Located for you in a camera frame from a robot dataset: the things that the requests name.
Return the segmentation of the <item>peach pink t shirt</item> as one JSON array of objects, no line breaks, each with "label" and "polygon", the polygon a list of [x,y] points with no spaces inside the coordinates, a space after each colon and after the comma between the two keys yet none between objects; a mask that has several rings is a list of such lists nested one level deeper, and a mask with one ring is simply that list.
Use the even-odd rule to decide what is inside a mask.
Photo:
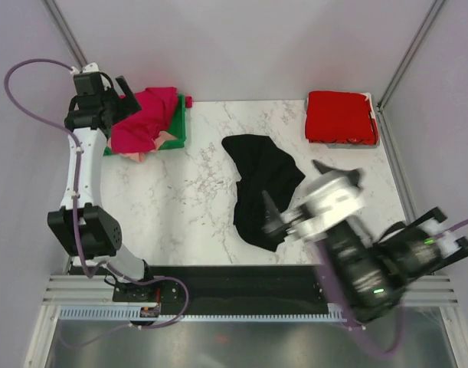
[{"label": "peach pink t shirt", "polygon": [[124,157],[126,159],[131,159],[132,161],[137,163],[142,163],[149,153],[158,152],[159,149],[163,147],[166,143],[172,142],[175,139],[176,137],[172,134],[162,131],[159,134],[159,137],[156,140],[154,140],[155,148],[153,150],[143,153],[119,153],[119,156]]}]

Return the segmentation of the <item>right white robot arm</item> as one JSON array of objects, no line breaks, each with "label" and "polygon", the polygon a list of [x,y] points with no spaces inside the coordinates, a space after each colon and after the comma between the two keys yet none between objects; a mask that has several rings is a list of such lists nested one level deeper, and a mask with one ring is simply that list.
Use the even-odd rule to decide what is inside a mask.
[{"label": "right white robot arm", "polygon": [[281,212],[268,191],[264,231],[283,233],[313,245],[320,263],[316,277],[326,299],[341,306],[349,319],[365,324],[397,307],[418,279],[468,258],[468,239],[447,228],[447,217],[434,208],[411,223],[396,222],[379,238],[358,217],[365,206],[362,169],[337,169],[313,161],[320,176],[303,201]]}]

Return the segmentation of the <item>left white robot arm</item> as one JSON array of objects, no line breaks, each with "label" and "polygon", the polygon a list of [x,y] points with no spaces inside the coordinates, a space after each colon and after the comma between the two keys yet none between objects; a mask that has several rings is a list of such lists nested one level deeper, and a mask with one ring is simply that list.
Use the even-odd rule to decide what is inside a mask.
[{"label": "left white robot arm", "polygon": [[106,268],[131,281],[130,293],[139,301],[150,301],[157,284],[145,276],[146,263],[123,244],[120,224],[103,208],[101,196],[110,128],[141,106],[124,77],[112,79],[95,63],[73,70],[72,76],[76,94],[64,119],[70,149],[67,184],[47,224],[66,253],[79,259],[87,277]]}]

